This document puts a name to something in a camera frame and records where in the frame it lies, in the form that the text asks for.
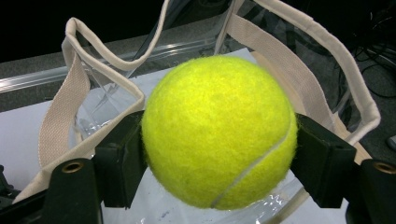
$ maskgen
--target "tennis ball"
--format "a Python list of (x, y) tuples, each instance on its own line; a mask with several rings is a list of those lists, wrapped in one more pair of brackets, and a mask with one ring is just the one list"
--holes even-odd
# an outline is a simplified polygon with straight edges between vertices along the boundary
[(148, 98), (142, 137), (166, 190), (195, 207), (231, 210), (265, 198), (285, 177), (297, 125), (266, 71), (218, 55), (166, 74)]

